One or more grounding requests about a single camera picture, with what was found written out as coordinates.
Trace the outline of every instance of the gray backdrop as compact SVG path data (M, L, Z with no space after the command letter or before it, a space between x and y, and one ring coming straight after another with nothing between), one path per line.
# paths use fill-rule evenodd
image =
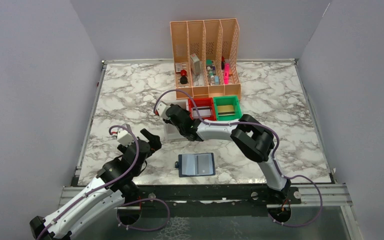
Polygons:
M173 58L170 21L237 18L240 59L299 58L330 0L71 0L101 59Z
M334 0L298 65L363 236L384 239L384 1Z
M0 240L57 208L101 67L68 0L0 0Z

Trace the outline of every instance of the pink object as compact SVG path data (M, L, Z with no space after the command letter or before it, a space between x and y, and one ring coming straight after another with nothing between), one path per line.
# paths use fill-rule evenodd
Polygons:
M231 65L229 63L224 64L224 85L229 84L229 70L231 69Z

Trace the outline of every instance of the robotic arm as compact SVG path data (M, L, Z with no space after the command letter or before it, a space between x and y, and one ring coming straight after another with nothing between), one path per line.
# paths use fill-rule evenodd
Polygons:
M230 125L235 122L259 124L252 116L244 114L241 118L231 121L206 120L210 124L204 124L199 119L191 119L190 112L179 105L169 106L160 101L156 110L166 124L174 125L189 141L202 142L217 139L235 142L248 159L258 164L267 179L267 186L272 190L273 197L280 201L287 197L291 181L279 174L270 156L270 152L275 146L273 133L255 125ZM211 125L211 123L225 123L226 125Z
M41 240L63 239L70 240L84 228L89 226L94 219L105 214L109 210L124 203L136 199L139 188L132 181L141 173L145 160L161 148L160 137L151 134L146 129L140 131L148 142L138 139L139 154L136 164L131 171L114 184L99 189L90 195L86 195L92 189L96 189L121 176L132 165L136 156L136 144L133 137L120 128L117 132L117 147L123 154L105 163L97 176L67 204L46 217L36 216L30 221L30 228L35 239L49 224L50 227L42 235ZM56 216L69 209L60 219L54 222Z

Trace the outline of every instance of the table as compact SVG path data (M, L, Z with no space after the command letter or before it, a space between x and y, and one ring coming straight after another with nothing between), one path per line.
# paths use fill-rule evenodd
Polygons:
M286 176L304 175L330 183L329 169L316 135L295 65L292 62L237 63L242 87L240 107L280 136L276 152ZM102 165L120 155L108 134L112 125L130 124L137 137L146 128L162 138L162 148L148 158L137 185L266 183L260 168L232 141L167 141L161 118L153 107L161 93L174 88L174 65L167 61L108 64L82 161L78 184L85 186ZM170 92L164 100L175 100ZM214 176L182 177L175 168L179 154L214 153ZM304 183L295 178L293 183Z

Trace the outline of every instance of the white marble surface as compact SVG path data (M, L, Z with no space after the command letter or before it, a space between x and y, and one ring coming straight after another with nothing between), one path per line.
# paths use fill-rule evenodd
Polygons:
M305 175L317 183L330 182L297 72L292 63L239 62L242 113L274 129L280 136L276 157L287 176ZM232 141L205 142L164 139L162 120L153 114L160 94L174 88L171 62L109 64L81 168L79 185L86 185L106 161L120 155L118 142L108 134L112 125L130 124L138 137L141 129L162 138L162 148L148 158L146 170L134 178L144 184L265 183L255 162L244 157ZM175 93L163 100L174 100ZM214 153L214 176L182 177L174 168L179 154ZM293 183L306 182L296 178Z

